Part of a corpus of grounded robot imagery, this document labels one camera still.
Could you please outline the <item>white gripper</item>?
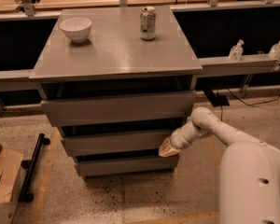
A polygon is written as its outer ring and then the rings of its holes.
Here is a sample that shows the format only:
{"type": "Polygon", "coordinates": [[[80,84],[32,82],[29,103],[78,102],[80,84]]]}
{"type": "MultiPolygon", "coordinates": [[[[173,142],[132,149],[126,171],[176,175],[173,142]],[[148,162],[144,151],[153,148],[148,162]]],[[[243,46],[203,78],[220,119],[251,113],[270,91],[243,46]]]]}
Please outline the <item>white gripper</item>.
{"type": "Polygon", "coordinates": [[[169,137],[167,137],[159,148],[161,157],[171,157],[179,153],[179,150],[185,149],[192,144],[193,130],[189,127],[176,129],[169,137]]]}

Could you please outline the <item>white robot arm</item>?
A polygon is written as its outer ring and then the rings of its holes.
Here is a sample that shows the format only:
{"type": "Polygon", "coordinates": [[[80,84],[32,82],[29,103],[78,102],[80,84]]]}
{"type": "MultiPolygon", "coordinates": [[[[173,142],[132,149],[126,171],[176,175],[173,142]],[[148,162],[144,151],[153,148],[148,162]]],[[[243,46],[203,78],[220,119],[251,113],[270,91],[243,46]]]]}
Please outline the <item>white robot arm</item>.
{"type": "Polygon", "coordinates": [[[227,146],[220,162],[219,224],[280,224],[280,149],[200,106],[166,137],[159,155],[174,156],[211,134],[227,146]]]}

